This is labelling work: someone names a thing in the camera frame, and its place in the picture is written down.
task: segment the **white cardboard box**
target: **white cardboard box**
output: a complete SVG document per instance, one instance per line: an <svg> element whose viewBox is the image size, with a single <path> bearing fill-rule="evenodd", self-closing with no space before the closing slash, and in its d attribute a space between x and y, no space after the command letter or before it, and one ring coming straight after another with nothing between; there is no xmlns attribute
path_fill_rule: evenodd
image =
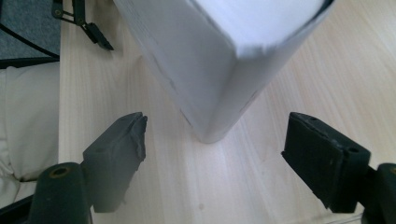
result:
<svg viewBox="0 0 396 224"><path fill-rule="evenodd" d="M220 140L333 0L115 0L198 138Z"/></svg>

